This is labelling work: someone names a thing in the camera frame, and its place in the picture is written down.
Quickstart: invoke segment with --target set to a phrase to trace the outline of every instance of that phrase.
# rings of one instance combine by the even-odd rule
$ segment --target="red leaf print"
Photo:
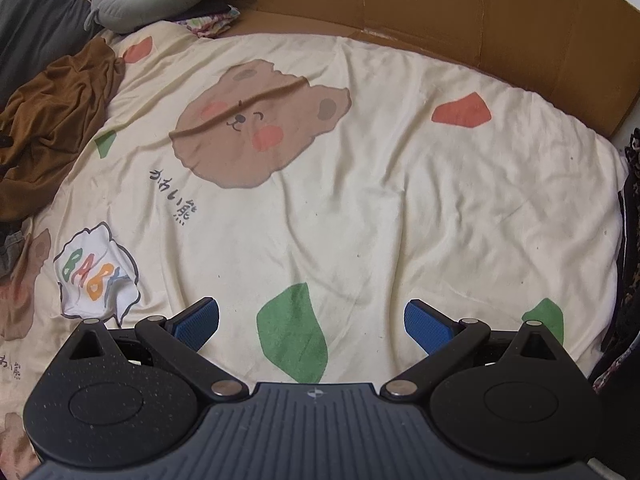
[[[137,63],[143,57],[151,54],[151,48],[154,46],[154,39],[151,36],[147,36],[140,43],[131,45],[123,54],[122,59],[125,63]]]
[[[434,123],[475,128],[491,120],[491,112],[484,100],[473,92],[462,99],[438,106],[431,116]]]

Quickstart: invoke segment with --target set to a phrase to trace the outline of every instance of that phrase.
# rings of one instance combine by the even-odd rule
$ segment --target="green leaf print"
[[[299,383],[318,383],[328,353],[306,283],[292,285],[260,309],[258,337],[265,357]]]
[[[560,344],[564,343],[564,316],[560,307],[549,298],[545,298],[534,308],[522,314],[523,321],[531,319],[543,322]]]
[[[111,149],[111,145],[113,141],[116,139],[115,130],[110,130],[107,133],[101,135],[97,139],[94,140],[95,145],[98,147],[98,153],[100,154],[100,158],[105,158],[109,150]]]

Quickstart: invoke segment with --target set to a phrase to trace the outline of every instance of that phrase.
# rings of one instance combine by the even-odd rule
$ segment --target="blue pad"
[[[197,352],[218,329],[220,311],[216,300],[204,298],[172,319],[170,333],[181,343]]]
[[[414,301],[407,303],[404,308],[404,329],[427,354],[433,354],[456,335],[453,330],[454,322],[449,320],[450,324],[445,324]]]

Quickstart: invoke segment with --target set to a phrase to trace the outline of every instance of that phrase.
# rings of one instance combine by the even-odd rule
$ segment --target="cream bedsheet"
[[[76,317],[131,327],[203,296],[220,328],[201,354],[249,384],[379,388],[424,357],[412,298],[499,330],[543,319],[593,366],[626,170],[579,121],[345,38],[198,40],[161,22],[111,44],[127,73],[110,118],[30,224],[51,247],[32,326],[0,346],[2,414]]]

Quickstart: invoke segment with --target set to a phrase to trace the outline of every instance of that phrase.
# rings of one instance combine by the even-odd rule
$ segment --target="folded clothes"
[[[199,38],[215,38],[230,28],[230,24],[240,16],[240,11],[229,6],[227,12],[221,14],[210,14],[189,20],[180,20],[175,23],[184,25]]]
[[[94,38],[14,92],[0,114],[0,222],[21,221],[53,200],[103,126],[124,67]]]

